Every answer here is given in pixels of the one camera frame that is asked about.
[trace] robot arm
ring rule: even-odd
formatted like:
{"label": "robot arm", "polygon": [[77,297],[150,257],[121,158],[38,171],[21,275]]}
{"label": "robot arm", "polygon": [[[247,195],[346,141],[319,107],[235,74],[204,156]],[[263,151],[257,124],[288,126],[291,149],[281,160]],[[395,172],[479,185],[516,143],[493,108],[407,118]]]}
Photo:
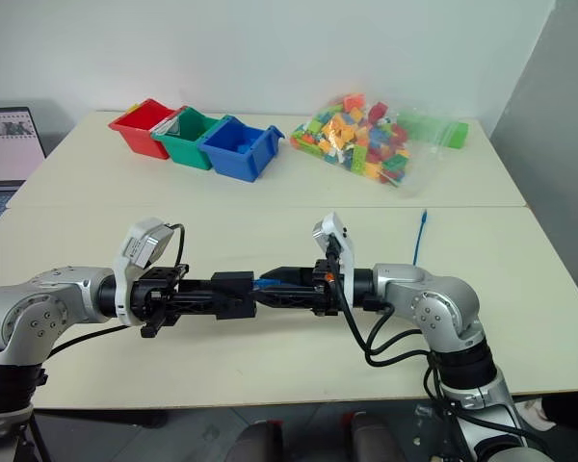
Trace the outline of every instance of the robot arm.
{"label": "robot arm", "polygon": [[[447,412],[456,418],[473,460],[515,461],[518,454],[520,457],[525,454],[526,460],[550,460],[543,453],[527,448],[526,440],[518,435],[523,430],[512,396],[486,343],[478,318],[479,299],[466,282],[456,277],[434,276],[413,265],[377,264],[372,270],[354,269],[348,230],[335,214],[318,223],[313,236],[327,257],[337,256],[341,269],[351,269],[341,275],[348,303],[347,284],[353,283],[354,289],[349,291],[353,307],[381,311],[391,306],[395,314],[419,327],[431,350],[429,364],[440,376]],[[270,286],[258,291],[255,297],[265,304],[282,307],[295,306],[295,298],[316,315],[336,315],[340,300],[334,299],[334,291],[325,283],[329,272],[329,258],[317,261],[313,271],[274,269],[262,277],[278,279],[289,287]],[[303,286],[311,287],[310,298],[305,296]],[[505,428],[519,431],[510,433]]]}
{"label": "robot arm", "polygon": [[[522,460],[550,460],[526,448],[523,438],[504,427],[475,424],[477,420],[520,428],[478,319],[479,300],[465,282],[411,265],[356,269],[351,238],[335,214],[313,230],[326,260],[318,260],[314,268],[269,271],[261,277],[276,283],[255,290],[252,272],[184,280],[186,265],[151,268],[172,233],[173,228],[151,218],[131,228],[113,269],[53,269],[24,284],[0,288],[0,437],[29,419],[31,396],[46,380],[42,363],[58,337],[75,323],[118,317],[124,325],[142,325],[143,337],[154,337],[163,325],[173,325],[187,314],[252,318],[255,300],[273,307],[311,308],[318,316],[336,315],[341,300],[330,286],[337,283],[350,308],[376,311],[391,305],[421,329],[431,349],[431,367],[440,374],[450,411],[459,410],[454,415],[474,460],[514,462],[520,460],[518,454],[526,455]],[[341,281],[330,277],[330,262]]]}

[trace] green bin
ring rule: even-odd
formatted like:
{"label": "green bin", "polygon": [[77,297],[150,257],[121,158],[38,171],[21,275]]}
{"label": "green bin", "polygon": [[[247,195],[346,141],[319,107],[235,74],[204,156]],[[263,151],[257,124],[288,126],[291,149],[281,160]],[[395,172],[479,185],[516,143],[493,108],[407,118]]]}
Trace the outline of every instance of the green bin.
{"label": "green bin", "polygon": [[206,132],[219,121],[206,117],[193,108],[185,108],[176,116],[154,127],[152,138],[165,146],[174,162],[209,170],[212,164],[207,154],[197,149],[197,143],[203,140]]}

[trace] laptop screen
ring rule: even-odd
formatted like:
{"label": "laptop screen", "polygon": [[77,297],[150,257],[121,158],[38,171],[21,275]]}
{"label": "laptop screen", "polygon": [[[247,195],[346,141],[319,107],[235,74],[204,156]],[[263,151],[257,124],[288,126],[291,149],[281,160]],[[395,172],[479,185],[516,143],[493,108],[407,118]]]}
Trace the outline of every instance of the laptop screen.
{"label": "laptop screen", "polygon": [[0,109],[0,181],[23,181],[45,158],[28,108]]}

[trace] plastic storage bin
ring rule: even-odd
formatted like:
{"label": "plastic storage bin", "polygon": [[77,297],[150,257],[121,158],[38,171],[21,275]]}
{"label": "plastic storage bin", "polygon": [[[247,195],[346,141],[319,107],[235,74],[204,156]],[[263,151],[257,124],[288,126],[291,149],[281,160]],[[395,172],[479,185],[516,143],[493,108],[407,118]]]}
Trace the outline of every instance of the plastic storage bin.
{"label": "plastic storage bin", "polygon": [[197,143],[220,121],[206,117],[193,108],[186,108],[154,130],[152,138],[165,146],[174,162],[209,170],[212,167],[210,159],[197,148]]}
{"label": "plastic storage bin", "polygon": [[151,138],[150,130],[173,113],[175,110],[166,108],[153,99],[147,99],[134,110],[110,123],[109,128],[120,132],[133,151],[158,159],[168,159],[169,154],[163,144]]}
{"label": "plastic storage bin", "polygon": [[280,138],[285,137],[274,125],[259,130],[226,115],[197,147],[207,153],[221,175],[252,182],[278,152]]}

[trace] red bin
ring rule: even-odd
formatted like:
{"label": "red bin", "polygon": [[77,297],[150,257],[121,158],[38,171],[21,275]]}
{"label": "red bin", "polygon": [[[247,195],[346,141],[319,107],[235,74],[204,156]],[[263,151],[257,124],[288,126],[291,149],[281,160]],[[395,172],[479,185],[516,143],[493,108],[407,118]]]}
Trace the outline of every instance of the red bin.
{"label": "red bin", "polygon": [[150,136],[150,131],[159,122],[175,113],[153,99],[147,99],[133,111],[121,115],[109,128],[120,132],[130,148],[140,154],[158,159],[168,159],[169,154],[163,144]]}

